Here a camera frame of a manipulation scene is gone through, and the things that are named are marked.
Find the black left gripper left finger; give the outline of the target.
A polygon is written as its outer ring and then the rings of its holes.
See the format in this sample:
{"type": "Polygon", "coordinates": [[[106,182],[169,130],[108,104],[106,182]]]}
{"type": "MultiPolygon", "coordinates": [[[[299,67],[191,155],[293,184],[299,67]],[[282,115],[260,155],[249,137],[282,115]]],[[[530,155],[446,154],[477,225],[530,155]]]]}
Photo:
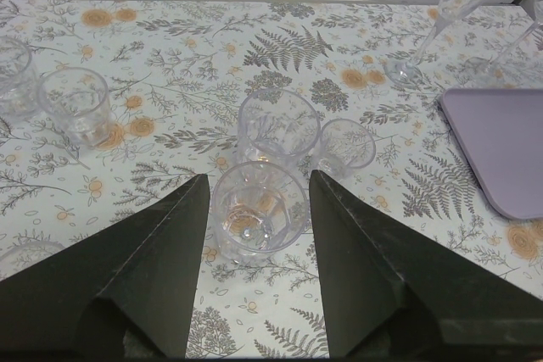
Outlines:
{"type": "Polygon", "coordinates": [[[127,331],[187,348],[210,203],[206,175],[1,284],[1,355],[112,358],[127,331]]]}

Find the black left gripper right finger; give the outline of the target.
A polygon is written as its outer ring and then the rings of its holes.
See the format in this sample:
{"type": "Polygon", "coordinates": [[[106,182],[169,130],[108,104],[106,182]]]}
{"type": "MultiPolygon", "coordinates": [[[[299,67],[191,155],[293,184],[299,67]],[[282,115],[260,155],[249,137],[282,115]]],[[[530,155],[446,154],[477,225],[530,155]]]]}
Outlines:
{"type": "Polygon", "coordinates": [[[542,302],[315,170],[309,193],[329,353],[538,359],[542,302]]]}

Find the clear faceted tumbler glass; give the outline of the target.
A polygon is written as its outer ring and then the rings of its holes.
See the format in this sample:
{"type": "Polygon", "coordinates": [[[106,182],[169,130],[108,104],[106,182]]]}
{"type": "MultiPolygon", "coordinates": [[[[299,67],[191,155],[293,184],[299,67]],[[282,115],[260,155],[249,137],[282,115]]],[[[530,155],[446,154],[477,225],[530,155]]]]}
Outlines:
{"type": "Polygon", "coordinates": [[[210,201],[221,254],[239,264],[255,264],[292,245],[310,215],[300,182],[284,168],[248,161],[228,170],[210,201]]]}

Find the clear tall tumbler glass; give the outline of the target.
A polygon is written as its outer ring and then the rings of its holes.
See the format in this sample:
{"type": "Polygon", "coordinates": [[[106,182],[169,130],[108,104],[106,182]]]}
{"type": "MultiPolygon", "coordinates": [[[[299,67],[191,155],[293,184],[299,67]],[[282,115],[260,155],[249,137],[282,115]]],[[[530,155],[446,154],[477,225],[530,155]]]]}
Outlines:
{"type": "Polygon", "coordinates": [[[294,169],[316,145],[321,121],[300,95],[280,88],[248,95],[238,111],[237,161],[294,169]]]}

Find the clear wine glass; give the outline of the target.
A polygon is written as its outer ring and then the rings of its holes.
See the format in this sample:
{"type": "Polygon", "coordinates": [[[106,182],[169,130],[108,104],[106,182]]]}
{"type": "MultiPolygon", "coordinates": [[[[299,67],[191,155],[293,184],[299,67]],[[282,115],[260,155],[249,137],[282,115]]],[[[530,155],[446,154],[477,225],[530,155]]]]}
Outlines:
{"type": "Polygon", "coordinates": [[[466,61],[466,68],[473,84],[483,88],[497,88],[506,85],[507,69],[504,65],[505,58],[513,53],[520,43],[534,31],[542,27],[542,0],[524,0],[523,6],[529,6],[533,13],[531,25],[513,42],[504,47],[494,58],[484,59],[473,57],[466,61]]]}

